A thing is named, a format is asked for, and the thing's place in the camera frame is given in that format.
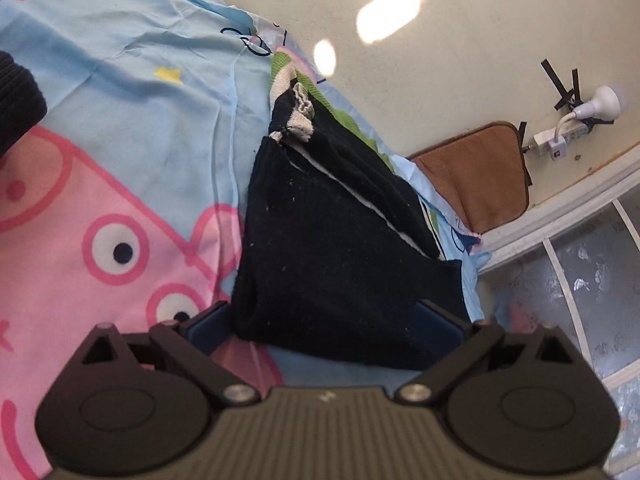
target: wall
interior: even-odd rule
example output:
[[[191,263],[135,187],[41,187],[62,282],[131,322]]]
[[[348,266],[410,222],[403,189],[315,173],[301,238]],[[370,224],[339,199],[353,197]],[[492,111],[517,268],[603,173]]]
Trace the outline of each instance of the wall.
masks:
[[[553,127],[558,94],[545,57],[568,88],[578,67],[583,98],[601,84],[638,94],[614,126],[571,144],[569,158],[527,155],[532,203],[640,140],[640,0],[420,0],[414,19],[369,44],[356,21],[373,0],[226,1],[286,27],[309,53],[328,40],[332,82],[403,155],[494,120],[528,121],[527,138]],[[402,12],[379,9],[374,22],[384,28]]]

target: cable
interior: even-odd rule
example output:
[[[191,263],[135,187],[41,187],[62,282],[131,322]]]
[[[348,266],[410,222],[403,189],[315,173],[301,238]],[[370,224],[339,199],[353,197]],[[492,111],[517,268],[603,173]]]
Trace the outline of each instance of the cable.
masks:
[[[560,137],[560,128],[562,127],[562,125],[570,121],[571,119],[575,119],[575,112],[568,113],[558,121],[558,126],[556,126],[556,130],[554,132],[554,142],[558,142],[558,139]]]

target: brown pad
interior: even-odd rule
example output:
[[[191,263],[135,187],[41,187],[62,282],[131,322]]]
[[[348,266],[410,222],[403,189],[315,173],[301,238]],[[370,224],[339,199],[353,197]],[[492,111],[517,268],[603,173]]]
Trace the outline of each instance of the brown pad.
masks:
[[[513,124],[496,122],[409,157],[460,219],[482,234],[529,207],[528,174]]]

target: power strip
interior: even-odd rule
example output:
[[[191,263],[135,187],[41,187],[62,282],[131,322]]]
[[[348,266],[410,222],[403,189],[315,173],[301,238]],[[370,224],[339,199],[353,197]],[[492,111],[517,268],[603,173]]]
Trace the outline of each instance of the power strip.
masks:
[[[531,149],[536,150],[540,155],[549,151],[549,141],[554,138],[556,128],[551,128],[533,136]],[[589,128],[581,121],[571,120],[563,124],[560,128],[560,135],[566,142],[589,135]]]

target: white plug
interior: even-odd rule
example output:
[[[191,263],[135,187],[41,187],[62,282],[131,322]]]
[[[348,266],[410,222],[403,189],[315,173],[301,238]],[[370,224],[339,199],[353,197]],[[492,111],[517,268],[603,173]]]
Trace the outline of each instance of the white plug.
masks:
[[[551,160],[559,160],[566,157],[566,139],[564,136],[559,136],[558,140],[549,140],[549,153],[551,154]]]

